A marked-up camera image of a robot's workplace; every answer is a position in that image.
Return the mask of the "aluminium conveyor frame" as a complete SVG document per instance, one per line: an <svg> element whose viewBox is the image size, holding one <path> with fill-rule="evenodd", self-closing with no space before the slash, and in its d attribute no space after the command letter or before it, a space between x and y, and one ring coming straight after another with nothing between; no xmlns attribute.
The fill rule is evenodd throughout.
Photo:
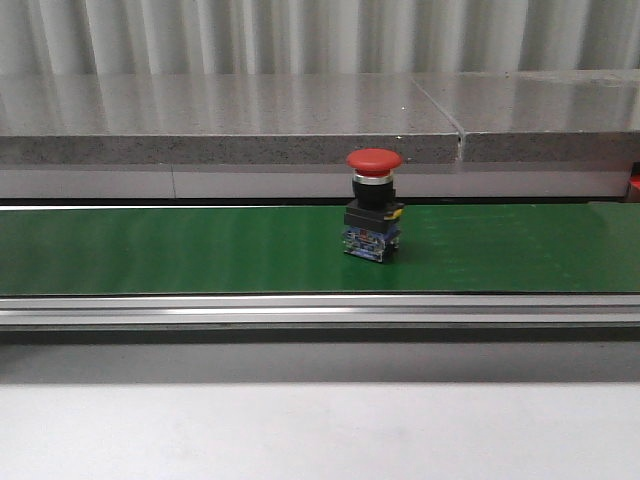
<svg viewBox="0 0 640 480"><path fill-rule="evenodd" d="M636 341L636 294L8 297L4 343Z"/></svg>

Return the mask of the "red mushroom push button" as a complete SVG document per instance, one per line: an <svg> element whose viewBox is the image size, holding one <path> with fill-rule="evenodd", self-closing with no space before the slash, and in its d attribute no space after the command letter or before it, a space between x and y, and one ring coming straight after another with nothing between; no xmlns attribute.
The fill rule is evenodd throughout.
<svg viewBox="0 0 640 480"><path fill-rule="evenodd" d="M353 169L354 199L344 214L344 252L384 263L399 248L404 204L396 199L393 171L402 157L392 150L366 148L351 152L346 162Z"/></svg>

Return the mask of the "green conveyor belt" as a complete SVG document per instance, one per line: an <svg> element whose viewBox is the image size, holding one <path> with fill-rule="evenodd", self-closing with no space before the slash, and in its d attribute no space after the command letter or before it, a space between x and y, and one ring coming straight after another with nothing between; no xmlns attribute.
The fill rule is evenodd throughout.
<svg viewBox="0 0 640 480"><path fill-rule="evenodd" d="M1 292L637 292L639 208L411 205L385 264L346 255L340 206L8 210Z"/></svg>

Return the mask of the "red plastic tray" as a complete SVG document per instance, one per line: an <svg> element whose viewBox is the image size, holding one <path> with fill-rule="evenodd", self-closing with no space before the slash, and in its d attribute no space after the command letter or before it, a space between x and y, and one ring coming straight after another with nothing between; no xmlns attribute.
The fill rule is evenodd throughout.
<svg viewBox="0 0 640 480"><path fill-rule="evenodd" d="M626 201L631 203L640 202L640 163L635 162L629 178Z"/></svg>

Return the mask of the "grey stone ledge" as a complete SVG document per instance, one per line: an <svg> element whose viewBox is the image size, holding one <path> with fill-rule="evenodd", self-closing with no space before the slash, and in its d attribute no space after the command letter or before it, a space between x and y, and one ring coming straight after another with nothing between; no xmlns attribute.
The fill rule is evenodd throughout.
<svg viewBox="0 0 640 480"><path fill-rule="evenodd" d="M6 75L5 165L412 165L626 169L637 72Z"/></svg>

